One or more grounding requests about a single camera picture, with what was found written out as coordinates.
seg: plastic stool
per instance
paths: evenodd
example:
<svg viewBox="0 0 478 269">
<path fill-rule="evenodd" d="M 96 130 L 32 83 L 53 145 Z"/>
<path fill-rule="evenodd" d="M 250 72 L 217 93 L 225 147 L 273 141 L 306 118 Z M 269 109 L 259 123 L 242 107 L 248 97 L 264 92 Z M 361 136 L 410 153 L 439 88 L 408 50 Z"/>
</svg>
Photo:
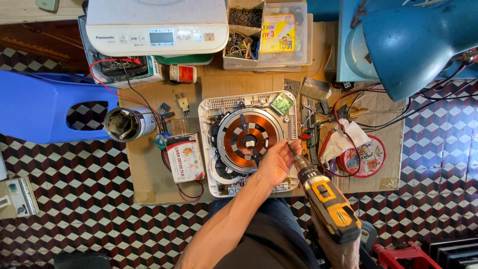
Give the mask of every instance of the plastic stool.
<svg viewBox="0 0 478 269">
<path fill-rule="evenodd" d="M 118 103 L 118 97 L 102 85 L 72 82 L 75 80 L 89 79 L 0 71 L 0 133 L 39 144 L 110 139 L 105 130 L 79 131 L 68 127 L 66 115 L 75 104 L 106 101 L 110 111 Z"/>
<path fill-rule="evenodd" d="M 415 245 L 414 242 L 408 242 L 408 244 L 410 247 L 399 250 L 385 249 L 381 245 L 376 244 L 373 246 L 373 251 L 378 254 L 379 263 L 385 268 L 403 269 L 403 266 L 398 263 L 397 259 L 415 258 L 413 259 L 413 268 L 442 269 L 426 253 L 424 253 L 419 246 Z"/>
</svg>

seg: dark pants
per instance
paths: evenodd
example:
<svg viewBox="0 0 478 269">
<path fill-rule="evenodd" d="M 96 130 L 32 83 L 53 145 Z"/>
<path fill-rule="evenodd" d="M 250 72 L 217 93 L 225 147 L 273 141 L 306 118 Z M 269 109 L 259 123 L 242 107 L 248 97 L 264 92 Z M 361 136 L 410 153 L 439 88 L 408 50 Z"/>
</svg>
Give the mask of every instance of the dark pants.
<svg viewBox="0 0 478 269">
<path fill-rule="evenodd" d="M 221 199 L 212 202 L 212 207 L 211 211 L 209 212 L 208 219 L 214 216 L 231 200 L 232 199 Z M 261 205 L 261 207 L 257 211 L 266 214 L 271 218 L 275 219 L 276 221 L 282 223 L 283 225 L 293 229 L 294 231 L 298 232 L 303 239 L 305 239 L 299 224 L 295 220 L 294 215 L 292 214 L 292 211 L 285 202 L 284 198 L 269 198 Z"/>
</svg>

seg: paintbrush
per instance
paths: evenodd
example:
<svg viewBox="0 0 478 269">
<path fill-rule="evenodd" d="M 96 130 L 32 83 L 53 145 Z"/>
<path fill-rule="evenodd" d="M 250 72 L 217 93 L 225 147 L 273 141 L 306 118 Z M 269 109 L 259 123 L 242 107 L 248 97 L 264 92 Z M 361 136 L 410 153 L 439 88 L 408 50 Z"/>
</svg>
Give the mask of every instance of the paintbrush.
<svg viewBox="0 0 478 269">
<path fill-rule="evenodd" d="M 327 98 L 331 84 L 329 84 L 325 78 L 325 71 L 331 54 L 332 45 L 328 44 L 322 55 L 319 70 L 315 75 L 304 78 L 300 94 L 316 100 L 325 100 Z"/>
</svg>

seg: control panel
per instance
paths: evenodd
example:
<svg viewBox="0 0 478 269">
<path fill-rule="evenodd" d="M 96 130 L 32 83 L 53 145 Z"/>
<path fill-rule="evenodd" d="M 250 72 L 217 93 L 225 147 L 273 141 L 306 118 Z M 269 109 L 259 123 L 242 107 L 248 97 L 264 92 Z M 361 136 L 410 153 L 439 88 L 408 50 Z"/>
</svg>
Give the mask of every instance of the control panel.
<svg viewBox="0 0 478 269">
<path fill-rule="evenodd" d="M 214 53 L 228 40 L 227 25 L 117 26 L 87 25 L 92 45 L 108 56 Z"/>
</svg>

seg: white cloth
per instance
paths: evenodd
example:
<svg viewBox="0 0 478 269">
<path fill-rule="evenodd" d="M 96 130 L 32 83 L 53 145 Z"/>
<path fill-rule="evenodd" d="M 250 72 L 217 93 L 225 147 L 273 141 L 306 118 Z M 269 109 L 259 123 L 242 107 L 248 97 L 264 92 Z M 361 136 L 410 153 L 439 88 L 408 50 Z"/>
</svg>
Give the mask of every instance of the white cloth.
<svg viewBox="0 0 478 269">
<path fill-rule="evenodd" d="M 370 142 L 370 138 L 367 136 L 367 134 L 365 134 L 365 132 L 360 128 L 357 123 L 348 123 L 346 119 L 340 119 L 340 123 L 344 125 L 345 132 L 350 136 L 350 138 L 352 138 L 352 141 L 357 147 L 367 142 Z M 337 124 L 336 129 L 338 129 L 338 131 L 334 132 L 330 136 L 324 153 L 320 157 L 320 161 L 324 164 L 329 162 L 333 158 L 340 156 L 347 149 L 354 147 L 352 143 L 348 140 L 347 136 L 342 133 L 340 127 L 337 128 Z"/>
</svg>

